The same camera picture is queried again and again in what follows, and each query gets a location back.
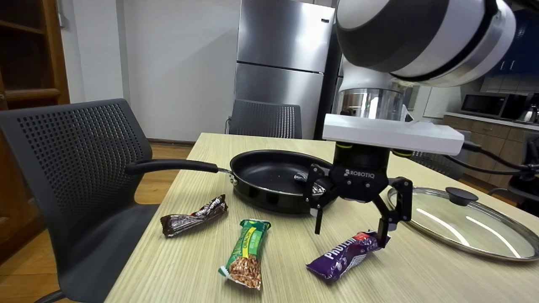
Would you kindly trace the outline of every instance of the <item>glass lid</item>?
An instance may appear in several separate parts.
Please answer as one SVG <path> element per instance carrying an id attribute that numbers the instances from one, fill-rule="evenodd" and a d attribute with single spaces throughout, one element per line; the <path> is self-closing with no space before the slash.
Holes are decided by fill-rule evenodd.
<path id="1" fill-rule="evenodd" d="M 396 205 L 396 190 L 388 193 Z M 435 190 L 416 187 L 413 192 L 411 227 L 462 251 L 504 259 L 538 261 L 539 237 L 526 225 L 477 202 L 460 188 Z"/>

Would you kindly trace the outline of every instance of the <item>chair backrest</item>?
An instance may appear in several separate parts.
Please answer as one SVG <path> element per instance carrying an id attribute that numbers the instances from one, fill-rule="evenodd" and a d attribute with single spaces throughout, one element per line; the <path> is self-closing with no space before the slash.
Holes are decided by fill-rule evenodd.
<path id="1" fill-rule="evenodd" d="M 152 158 L 150 143 L 125 99 L 4 111 L 0 128 L 63 273 L 78 239 L 135 202 L 142 175 L 127 175 L 125 166 Z"/>
<path id="2" fill-rule="evenodd" d="M 302 138 L 300 106 L 236 99 L 231 133 Z"/>

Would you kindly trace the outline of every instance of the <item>kitchen appliance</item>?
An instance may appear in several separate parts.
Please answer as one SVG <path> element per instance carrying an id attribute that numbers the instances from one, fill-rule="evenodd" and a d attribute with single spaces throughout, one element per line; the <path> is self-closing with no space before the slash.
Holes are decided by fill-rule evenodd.
<path id="1" fill-rule="evenodd" d="M 519 119 L 527 109 L 526 94 L 467 94 L 462 113 L 497 119 Z"/>
<path id="2" fill-rule="evenodd" d="M 302 138 L 315 138 L 320 96 L 327 89 L 325 97 L 332 99 L 335 91 L 337 79 L 325 77 L 339 71 L 337 62 L 327 67 L 327 62 L 334 62 L 329 60 L 329 54 L 335 52 L 330 52 L 332 40 L 337 44 L 332 27 L 330 7 L 297 0 L 244 0 L 239 13 L 236 99 L 297 104 Z"/>
<path id="3" fill-rule="evenodd" d="M 531 99 L 529 99 L 529 108 L 522 113 L 522 116 L 519 118 L 521 123 L 526 124 L 538 124 L 539 123 L 539 92 L 536 92 Z"/>

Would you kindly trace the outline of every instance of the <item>frying pan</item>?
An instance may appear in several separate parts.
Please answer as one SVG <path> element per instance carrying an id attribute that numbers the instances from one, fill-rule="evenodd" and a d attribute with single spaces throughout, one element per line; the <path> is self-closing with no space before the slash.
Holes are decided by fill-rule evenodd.
<path id="1" fill-rule="evenodd" d="M 322 158 L 285 150 L 255 150 L 236 155 L 229 170 L 209 161 L 148 160 L 127 166 L 127 173 L 155 170 L 226 172 L 233 177 L 234 193 L 246 204 L 280 214 L 307 215 L 305 180 L 312 165 L 332 166 Z"/>

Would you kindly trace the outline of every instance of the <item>wall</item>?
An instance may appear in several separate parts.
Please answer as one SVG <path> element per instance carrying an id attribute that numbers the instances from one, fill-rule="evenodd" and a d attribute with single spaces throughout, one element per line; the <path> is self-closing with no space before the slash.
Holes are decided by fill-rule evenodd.
<path id="1" fill-rule="evenodd" d="M 455 111 L 462 104 L 462 87 L 418 86 L 408 106 L 415 119 L 440 119 L 447 111 Z"/>
<path id="2" fill-rule="evenodd" d="M 123 97 L 116 0 L 61 0 L 68 84 L 73 103 Z"/>
<path id="3" fill-rule="evenodd" d="M 233 109 L 241 0 L 61 0 L 73 103 L 127 97 L 150 138 L 196 141 Z"/>
<path id="4" fill-rule="evenodd" d="M 241 0 L 125 0 L 130 99 L 150 138 L 194 141 L 233 109 Z"/>

